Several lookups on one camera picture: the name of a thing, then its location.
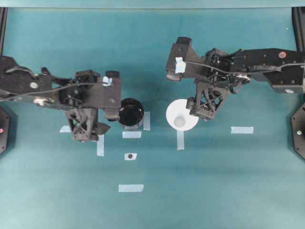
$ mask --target cable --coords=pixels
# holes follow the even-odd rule
[[[210,69],[214,69],[218,72],[221,72],[221,73],[224,73],[224,74],[229,74],[229,75],[256,75],[256,74],[265,74],[265,73],[272,73],[272,72],[275,72],[277,71],[278,69],[281,69],[281,68],[285,68],[285,67],[288,67],[288,66],[305,66],[305,63],[287,63],[287,64],[283,64],[283,65],[280,65],[278,67],[275,67],[273,69],[270,69],[270,70],[266,70],[266,71],[259,71],[259,72],[250,72],[250,73],[240,73],[240,72],[227,72],[227,71],[224,71],[224,70],[221,70],[219,68],[215,68],[213,66],[210,66],[210,65],[207,65],[207,64],[204,64],[204,63],[198,63],[198,62],[192,62],[192,61],[184,61],[185,63],[191,63],[191,64],[197,64],[197,65],[201,65],[203,67],[207,67],[207,68],[210,68]]]
[[[102,82],[102,83],[73,83],[73,84],[70,84],[70,85],[67,85],[67,86],[57,87],[57,88],[53,88],[53,89],[46,90],[46,91],[41,91],[41,92],[28,92],[28,93],[23,93],[23,94],[14,95],[14,96],[11,96],[11,97],[9,97],[9,98],[0,99],[0,102],[4,102],[4,101],[11,100],[11,99],[14,99],[14,98],[17,98],[17,97],[21,97],[21,96],[25,96],[25,95],[41,94],[41,93],[49,93],[49,92],[56,92],[56,91],[60,91],[60,90],[63,90],[63,89],[69,88],[69,87],[74,87],[74,86],[81,86],[81,85],[97,85],[97,84],[107,84],[107,83],[105,83],[105,82]]]

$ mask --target screw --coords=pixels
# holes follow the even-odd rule
[[[283,59],[283,58],[285,58],[287,56],[287,54],[283,51],[283,52],[280,52],[279,54],[278,54],[278,57],[279,58],[281,58],[281,59]]]
[[[35,82],[32,82],[32,83],[30,83],[30,87],[36,89],[36,88],[38,88],[38,84]]]

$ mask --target white tape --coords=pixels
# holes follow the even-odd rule
[[[70,127],[69,127],[68,125],[64,125],[64,126],[60,129],[59,133],[71,133]]]
[[[151,113],[149,111],[144,112],[143,130],[151,130]]]
[[[231,134],[253,134],[253,126],[231,126]]]
[[[119,185],[119,192],[142,192],[144,185]]]
[[[123,131],[123,138],[141,138],[142,131]]]
[[[137,154],[125,154],[124,159],[125,161],[134,161],[137,159]]]
[[[99,141],[96,143],[96,155],[104,156],[104,135],[99,135]]]
[[[182,57],[176,57],[176,70],[175,73],[184,73],[186,68],[186,63],[183,62]]]
[[[112,78],[108,78],[107,76],[103,77],[103,86],[109,87],[112,85]]]
[[[177,130],[177,150],[184,149],[184,131]]]

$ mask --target black cup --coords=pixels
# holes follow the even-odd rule
[[[143,124],[144,107],[142,103],[133,98],[123,99],[119,111],[119,123],[125,129],[138,129]]]

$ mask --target green surface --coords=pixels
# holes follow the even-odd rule
[[[165,79],[178,36],[191,37],[199,54],[213,47],[295,50],[290,8],[10,9],[5,55],[61,77],[120,71],[122,97],[144,104],[152,130],[122,139],[112,123],[105,157],[97,157],[95,143],[59,133],[63,112],[5,103],[12,131],[0,156],[1,229],[305,227],[305,163],[293,151],[289,122],[301,98],[253,81],[228,97],[215,120],[186,132],[185,150],[177,151],[165,110],[195,91],[192,80]],[[254,126],[254,134],[232,135],[231,126]],[[124,161],[124,153],[137,160]],[[118,193],[119,184],[144,190]]]
[[[82,9],[214,9],[304,6],[303,0],[0,0],[2,7]]]

